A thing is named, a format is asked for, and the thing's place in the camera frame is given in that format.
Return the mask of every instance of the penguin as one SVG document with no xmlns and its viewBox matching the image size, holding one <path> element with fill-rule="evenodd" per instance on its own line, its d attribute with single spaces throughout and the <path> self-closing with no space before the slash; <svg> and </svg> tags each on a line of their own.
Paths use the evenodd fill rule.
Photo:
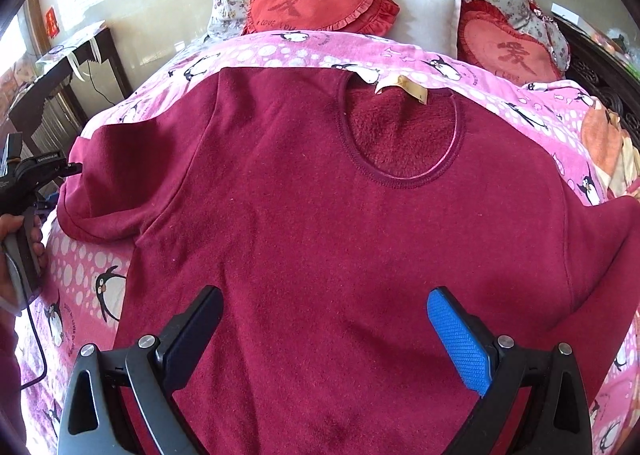
<svg viewBox="0 0 640 455">
<path fill-rule="evenodd" d="M 613 360 L 613 364 L 618 369 L 618 372 L 624 372 L 626 370 L 626 369 L 623 369 L 623 367 L 626 366 L 626 352 L 625 352 L 625 344 L 624 343 L 622 343 L 622 345 L 620 345 L 620 350 L 618 351 L 618 354 L 616 355 L 616 359 Z"/>
<path fill-rule="evenodd" d="M 527 83 L 524 86 L 527 88 L 527 90 L 535 90 L 538 92 L 546 92 L 549 90 L 548 83 L 539 83 L 537 81 L 532 81 L 531 83 Z"/>
<path fill-rule="evenodd" d="M 133 117 L 136 115 L 136 110 L 138 110 L 138 104 L 136 103 L 132 107 L 129 107 L 127 111 L 118 118 L 119 123 L 133 123 Z"/>
<path fill-rule="evenodd" d="M 53 402 L 53 408 L 48 410 L 43 410 L 44 415 L 47 416 L 49 422 L 51 423 L 51 427 L 53 428 L 53 433 L 56 438 L 60 437 L 60 414 L 58 412 L 58 405 L 56 402 Z"/>
<path fill-rule="evenodd" d="M 607 428 L 605 434 L 600 439 L 600 452 L 605 453 L 609 448 L 613 446 L 618 438 L 618 432 L 620 431 L 620 421 L 613 422 Z"/>
<path fill-rule="evenodd" d="M 95 279 L 95 295 L 98 297 L 102 319 L 107 323 L 107 315 L 115 321 L 120 321 L 118 316 L 122 311 L 124 298 L 124 285 L 126 277 L 113 273 L 117 265 L 112 265 L 105 273 L 101 273 Z"/>
<path fill-rule="evenodd" d="M 367 83 L 375 83 L 380 77 L 380 71 L 378 69 L 367 69 L 362 65 L 356 65 L 354 63 L 335 63 L 331 66 L 332 69 L 342 69 L 355 72 Z"/>
<path fill-rule="evenodd" d="M 577 96 L 575 96 L 574 98 L 575 101 L 582 101 L 583 103 L 587 104 L 590 107 L 593 107 L 595 105 L 595 101 L 593 100 L 593 98 L 588 95 L 588 94 L 583 94 L 583 93 L 578 93 Z"/>
<path fill-rule="evenodd" d="M 582 177 L 582 182 L 578 184 L 578 190 L 586 195 L 589 204 L 591 204 L 592 206 L 597 206 L 598 204 L 600 204 L 600 197 L 598 196 L 598 192 L 596 191 L 593 177 L 591 177 L 591 168 L 588 164 L 587 168 L 589 168 L 589 175 L 585 175 L 584 177 Z"/>
<path fill-rule="evenodd" d="M 592 428 L 593 428 L 593 424 L 596 422 L 596 419 L 598 418 L 599 411 L 600 411 L 600 403 L 598 402 L 597 399 L 594 399 L 593 406 L 591 406 L 591 409 L 589 411 L 589 421 L 591 422 Z"/>
<path fill-rule="evenodd" d="M 288 40 L 289 42 L 296 42 L 297 44 L 306 42 L 309 39 L 309 35 L 306 34 L 306 32 L 300 31 L 281 32 L 279 37 L 283 40 Z"/>
<path fill-rule="evenodd" d="M 58 289 L 58 301 L 45 308 L 44 316 L 47 317 L 47 321 L 49 322 L 49 331 L 51 332 L 53 344 L 59 347 L 62 345 L 63 339 L 65 339 L 65 330 L 62 326 L 62 313 L 60 312 L 60 289 Z"/>
<path fill-rule="evenodd" d="M 444 61 L 441 56 L 439 56 L 437 60 L 429 60 L 429 61 L 420 60 L 420 61 L 422 63 L 426 63 L 427 65 L 432 66 L 434 69 L 436 69 L 436 71 L 438 71 L 440 74 L 442 74 L 444 77 L 450 80 L 460 81 L 462 79 L 462 76 L 460 76 L 460 73 L 457 70 L 455 70 L 452 66 L 450 66 L 446 61 Z"/>
<path fill-rule="evenodd" d="M 221 52 L 217 52 L 211 56 L 204 56 L 200 58 L 196 63 L 192 64 L 186 71 L 184 71 L 184 77 L 187 81 L 191 81 L 195 76 L 206 73 L 209 70 L 209 66 L 220 58 L 221 54 Z"/>
<path fill-rule="evenodd" d="M 537 114 L 532 114 L 527 109 L 523 109 L 522 107 L 517 107 L 513 103 L 509 103 L 504 101 L 505 105 L 507 105 L 512 111 L 516 112 L 521 118 L 523 118 L 529 125 L 531 125 L 536 130 L 548 130 L 549 128 L 546 126 L 546 123 L 539 117 Z"/>
</svg>

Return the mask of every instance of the cable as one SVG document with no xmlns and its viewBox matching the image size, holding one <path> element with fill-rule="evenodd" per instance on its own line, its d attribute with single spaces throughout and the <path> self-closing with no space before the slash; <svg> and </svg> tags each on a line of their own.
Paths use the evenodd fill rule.
<svg viewBox="0 0 640 455">
<path fill-rule="evenodd" d="M 24 301 L 27 302 L 28 301 L 27 290 L 24 288 L 24 283 L 22 281 L 22 275 L 20 274 L 20 269 L 18 269 L 18 266 L 15 263 L 15 260 L 6 251 L 4 252 L 4 256 L 13 264 L 14 272 L 17 273 L 18 278 L 20 278 L 20 287 L 22 288 L 22 295 L 24 297 Z M 36 326 L 33 323 L 33 316 L 31 315 L 31 308 L 28 303 L 27 303 L 27 315 L 29 316 L 29 323 L 31 324 L 31 330 L 33 331 L 33 335 L 36 338 L 36 343 L 38 344 L 38 350 L 40 350 L 40 357 L 42 358 L 42 374 L 40 374 L 35 379 L 32 379 L 28 383 L 20 385 L 20 391 L 23 391 L 25 388 L 33 387 L 33 385 L 36 385 L 39 382 L 41 382 L 45 377 L 47 377 L 47 370 L 48 370 L 47 358 L 44 355 L 44 349 L 42 348 L 42 343 L 40 342 L 40 336 L 38 336 Z"/>
<path fill-rule="evenodd" d="M 87 60 L 87 62 L 86 62 L 86 66 L 87 66 L 87 68 L 89 69 L 89 79 L 91 80 L 91 85 L 93 85 L 93 86 L 94 86 L 94 90 L 95 90 L 95 91 L 96 91 L 100 96 L 102 96 L 104 99 L 106 99 L 106 100 L 111 104 L 111 106 L 112 106 L 112 107 L 116 106 L 116 104 L 115 104 L 113 101 L 111 101 L 107 96 L 105 96 L 104 94 L 102 94 L 102 93 L 101 93 L 101 92 L 100 92 L 100 91 L 95 87 L 94 77 L 93 77 L 93 76 L 91 76 L 91 61 L 90 61 L 90 60 Z"/>
</svg>

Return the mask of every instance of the clothing tag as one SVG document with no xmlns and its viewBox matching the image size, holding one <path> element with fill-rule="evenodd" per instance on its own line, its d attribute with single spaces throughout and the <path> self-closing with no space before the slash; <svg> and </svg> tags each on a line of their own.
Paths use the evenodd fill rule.
<svg viewBox="0 0 640 455">
<path fill-rule="evenodd" d="M 422 85 L 418 85 L 415 81 L 408 79 L 403 74 L 391 74 L 378 82 L 375 93 L 378 94 L 385 87 L 400 87 L 409 95 L 416 98 L 423 105 L 427 104 L 427 96 L 429 90 Z"/>
</svg>

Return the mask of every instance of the red sweater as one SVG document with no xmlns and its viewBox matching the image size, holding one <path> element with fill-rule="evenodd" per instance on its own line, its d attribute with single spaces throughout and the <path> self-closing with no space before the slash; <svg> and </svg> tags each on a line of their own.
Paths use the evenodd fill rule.
<svg viewBox="0 0 640 455">
<path fill-rule="evenodd" d="M 425 315 L 446 285 L 497 334 L 570 343 L 592 400 L 638 307 L 638 203 L 583 206 L 456 93 L 350 75 L 222 69 L 76 144 L 60 225 L 136 242 L 116 346 L 214 284 L 225 315 L 175 396 L 210 453 L 439 454 L 478 398 Z"/>
</svg>

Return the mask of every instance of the metal bolt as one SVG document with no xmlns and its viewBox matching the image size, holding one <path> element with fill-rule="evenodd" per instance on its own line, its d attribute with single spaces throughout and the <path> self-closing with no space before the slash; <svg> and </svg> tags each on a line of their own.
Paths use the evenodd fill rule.
<svg viewBox="0 0 640 455">
<path fill-rule="evenodd" d="M 151 334 L 147 334 L 138 340 L 138 346 L 141 349 L 148 349 L 151 345 L 156 342 L 156 337 L 151 336 Z"/>
<path fill-rule="evenodd" d="M 568 356 L 574 351 L 571 348 L 571 345 L 569 345 L 569 343 L 560 343 L 558 345 L 558 350 L 560 351 L 561 354 L 564 354 L 565 356 Z"/>
<path fill-rule="evenodd" d="M 516 343 L 513 341 L 513 338 L 511 336 L 506 336 L 506 335 L 502 335 L 502 336 L 498 336 L 498 345 L 500 345 L 503 349 L 510 349 L 512 348 Z"/>
<path fill-rule="evenodd" d="M 80 355 L 83 358 L 86 358 L 87 356 L 90 356 L 91 354 L 93 354 L 94 351 L 95 351 L 95 347 L 91 345 L 91 343 L 89 343 L 80 349 Z"/>
</svg>

